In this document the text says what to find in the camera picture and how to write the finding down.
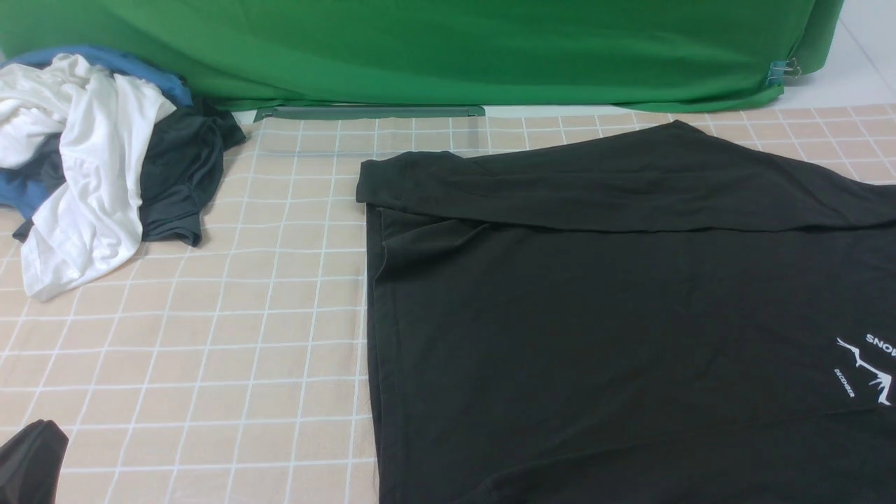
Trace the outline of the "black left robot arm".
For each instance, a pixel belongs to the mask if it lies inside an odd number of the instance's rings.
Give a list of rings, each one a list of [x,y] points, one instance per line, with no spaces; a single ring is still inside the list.
[[[1,447],[1,502],[54,503],[69,438],[51,420],[25,426]]]

